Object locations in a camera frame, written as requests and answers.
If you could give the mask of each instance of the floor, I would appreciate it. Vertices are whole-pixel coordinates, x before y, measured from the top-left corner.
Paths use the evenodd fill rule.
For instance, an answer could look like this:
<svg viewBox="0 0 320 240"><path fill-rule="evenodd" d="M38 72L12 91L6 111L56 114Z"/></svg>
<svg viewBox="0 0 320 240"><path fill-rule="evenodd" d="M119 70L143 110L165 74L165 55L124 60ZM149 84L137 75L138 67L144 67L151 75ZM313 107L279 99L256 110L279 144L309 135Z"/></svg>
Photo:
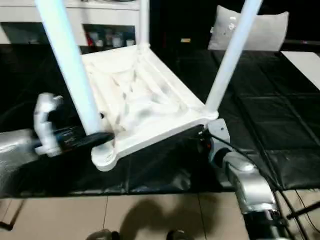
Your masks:
<svg viewBox="0 0 320 240"><path fill-rule="evenodd" d="M320 191L299 191L309 205ZM294 191L286 192L296 209ZM248 235L234 193L201 193L78 198L0 200L0 221L15 219L11 232L0 230L1 240L85 240L102 229L119 231L124 240L165 240L172 229L183 229L196 240L247 240ZM320 210L310 213L320 228ZM310 239L320 240L307 219L300 218ZM301 239L294 221L290 228Z"/></svg>

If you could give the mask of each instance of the black table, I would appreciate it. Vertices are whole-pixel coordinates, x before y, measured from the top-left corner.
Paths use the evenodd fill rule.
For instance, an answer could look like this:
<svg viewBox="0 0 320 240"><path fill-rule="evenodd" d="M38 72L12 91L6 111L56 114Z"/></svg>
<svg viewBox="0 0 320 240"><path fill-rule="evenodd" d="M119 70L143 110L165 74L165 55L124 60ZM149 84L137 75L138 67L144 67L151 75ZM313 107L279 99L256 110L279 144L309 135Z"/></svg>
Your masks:
<svg viewBox="0 0 320 240"><path fill-rule="evenodd" d="M203 102L222 56L223 52L207 50L159 55ZM0 73L1 113L18 105L17 111L0 118L1 132L32 128L34 106L42 92L62 95L71 106L70 115L76 115L50 46L0 45ZM245 52L219 113L231 143L282 189L319 188L319 102L320 91L281 53ZM200 129L126 156L109 172L98 171L85 150L9 167L0 175L0 197L229 191L216 181L207 156L197 151L193 136Z"/></svg>

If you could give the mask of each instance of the white cabinet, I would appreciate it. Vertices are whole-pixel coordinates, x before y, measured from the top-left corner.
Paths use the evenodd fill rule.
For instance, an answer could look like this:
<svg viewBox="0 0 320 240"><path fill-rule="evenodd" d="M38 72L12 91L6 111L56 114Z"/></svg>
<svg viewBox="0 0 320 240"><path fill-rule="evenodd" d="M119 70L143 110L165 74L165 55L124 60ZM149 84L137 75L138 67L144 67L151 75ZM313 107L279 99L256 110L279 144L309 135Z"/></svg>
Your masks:
<svg viewBox="0 0 320 240"><path fill-rule="evenodd" d="M140 1L109 2L64 0L76 42L87 46L83 24L108 26L133 26L135 41L139 42L139 9ZM41 18L34 0L1 0L0 1L0 44L22 43L25 41L22 23L41 23ZM8 30L12 36L21 36L17 42L11 42Z"/></svg>

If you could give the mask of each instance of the bottle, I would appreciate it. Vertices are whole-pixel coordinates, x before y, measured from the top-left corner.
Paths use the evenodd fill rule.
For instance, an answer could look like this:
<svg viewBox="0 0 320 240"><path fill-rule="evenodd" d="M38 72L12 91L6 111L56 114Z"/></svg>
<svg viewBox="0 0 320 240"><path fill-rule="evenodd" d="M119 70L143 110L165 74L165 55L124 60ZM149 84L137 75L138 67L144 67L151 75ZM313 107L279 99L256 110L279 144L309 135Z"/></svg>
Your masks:
<svg viewBox="0 0 320 240"><path fill-rule="evenodd" d="M99 40L95 41L95 45L97 47L103 47L104 46L104 42L101 39L99 39Z"/></svg>
<svg viewBox="0 0 320 240"><path fill-rule="evenodd" d="M112 46L114 48L121 48L124 45L124 37L122 32L116 32L112 38Z"/></svg>
<svg viewBox="0 0 320 240"><path fill-rule="evenodd" d="M129 46L133 46L135 45L135 40L133 39L127 39L126 40L126 46L129 47Z"/></svg>
<svg viewBox="0 0 320 240"><path fill-rule="evenodd" d="M99 40L99 34L95 31L89 32L89 36L92 39L92 41L94 41L94 42Z"/></svg>
<svg viewBox="0 0 320 240"><path fill-rule="evenodd" d="M104 30L104 32L105 32L105 35L104 35L104 37L105 37L105 46L106 47L110 47L110 46L113 45L113 41L112 41L113 31L112 31L111 28L106 28Z"/></svg>

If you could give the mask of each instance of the robotic arm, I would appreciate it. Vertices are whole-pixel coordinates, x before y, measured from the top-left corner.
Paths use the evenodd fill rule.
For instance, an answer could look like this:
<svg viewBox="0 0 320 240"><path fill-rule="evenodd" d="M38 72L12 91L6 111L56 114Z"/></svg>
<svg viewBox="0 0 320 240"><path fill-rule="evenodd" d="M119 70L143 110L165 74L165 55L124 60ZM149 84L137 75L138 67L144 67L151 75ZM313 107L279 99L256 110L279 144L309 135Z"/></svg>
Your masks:
<svg viewBox="0 0 320 240"><path fill-rule="evenodd" d="M208 126L211 135L229 139L223 119ZM246 230L251 240L288 239L286 222L281 216L273 191L257 167L245 156L232 151L216 138L210 140L210 163L218 176L224 177L234 187Z"/></svg>

